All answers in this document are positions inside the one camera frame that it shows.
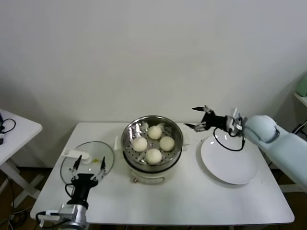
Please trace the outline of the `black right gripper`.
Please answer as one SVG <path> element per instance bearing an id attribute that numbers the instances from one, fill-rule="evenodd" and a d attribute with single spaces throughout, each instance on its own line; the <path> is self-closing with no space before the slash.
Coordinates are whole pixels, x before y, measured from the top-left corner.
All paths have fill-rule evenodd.
<path id="1" fill-rule="evenodd" d="M 213 112 L 208 106 L 197 106 L 193 107 L 192 110 L 205 112 L 201 123 L 198 124 L 188 124 L 184 123 L 187 127 L 193 129 L 195 132 L 203 132 L 209 130 L 211 127 L 217 127 L 223 131 L 227 131 L 227 116 L 219 116 Z"/>

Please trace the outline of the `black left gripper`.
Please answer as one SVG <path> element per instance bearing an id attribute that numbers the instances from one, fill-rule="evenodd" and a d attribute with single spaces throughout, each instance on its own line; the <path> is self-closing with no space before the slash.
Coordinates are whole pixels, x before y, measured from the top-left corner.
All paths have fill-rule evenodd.
<path id="1" fill-rule="evenodd" d="M 94 179 L 91 179 L 94 174 L 78 174 L 78 168 L 82 160 L 82 155 L 78 157 L 72 168 L 70 168 L 72 185 L 74 187 L 71 195 L 71 203 L 73 205 L 87 206 L 87 198 L 91 188 L 98 185 L 98 181 L 103 180 L 106 175 L 106 162 L 105 157 L 103 158 L 98 174 L 95 175 Z"/>

